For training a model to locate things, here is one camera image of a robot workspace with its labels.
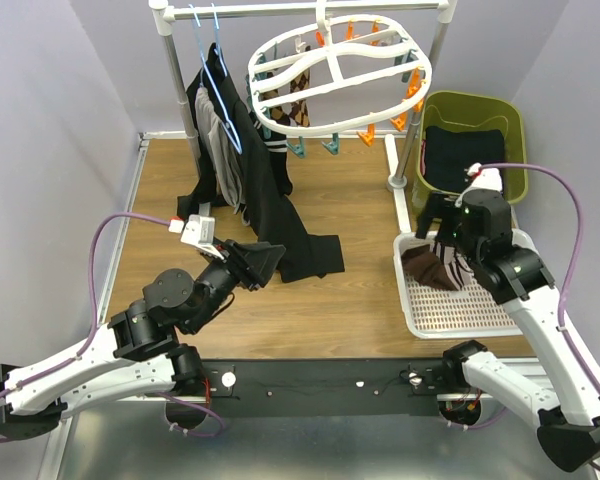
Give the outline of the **brown striped sock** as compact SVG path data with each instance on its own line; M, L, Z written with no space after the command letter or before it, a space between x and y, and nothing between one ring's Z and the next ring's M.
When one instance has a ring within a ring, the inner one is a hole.
M474 279L473 270L456 248L435 241L431 245L430 251L440 262L434 280L436 288L460 291L471 284Z
M421 285L445 291L455 289L442 261L428 245L406 250L401 255L401 264L404 272L411 275Z

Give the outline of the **white round clip hanger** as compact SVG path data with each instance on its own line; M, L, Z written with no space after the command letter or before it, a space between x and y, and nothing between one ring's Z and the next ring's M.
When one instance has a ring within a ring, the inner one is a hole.
M407 30L397 21L371 14L350 14L340 17L327 15L328 3L315 3L316 22L284 32L257 50L248 63L248 85L253 111L261 124L273 131L302 137L315 137L336 134L345 130L369 126L380 121L392 120L422 104L429 91L428 81L434 70L434 59L424 54ZM318 47L306 50L300 48L293 55L266 61L264 54L290 39L300 40L304 35L314 33ZM393 66L346 77L342 73L342 57L401 61ZM309 87L298 93L288 93L273 99L264 100L263 94L289 85L300 73L318 64L326 64L330 81L319 86ZM403 76L417 78L419 83L408 90L407 97L400 103L363 116L345 119L328 125L309 127L289 126L269 117L269 110L293 101L368 84L370 82Z

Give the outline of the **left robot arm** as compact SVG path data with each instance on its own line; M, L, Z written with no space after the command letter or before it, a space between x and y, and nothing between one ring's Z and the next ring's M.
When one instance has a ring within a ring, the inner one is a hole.
M204 393L199 353L178 336L195 335L215 319L233 302L235 288L265 287L285 248L214 240L198 250L208 263L198 276L165 270L84 341L29 366L0 364L0 442L44 435L102 402Z

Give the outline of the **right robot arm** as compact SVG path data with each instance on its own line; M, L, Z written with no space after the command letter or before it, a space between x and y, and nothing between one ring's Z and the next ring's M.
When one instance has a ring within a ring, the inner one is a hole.
M453 247L477 283L522 332L552 387L506 366L471 340L444 352L440 379L449 390L479 389L526 421L545 455L574 472L600 457L600 366L566 314L562 290L539 254L515 244L511 207L489 189L461 196L432 193L417 219L415 235Z

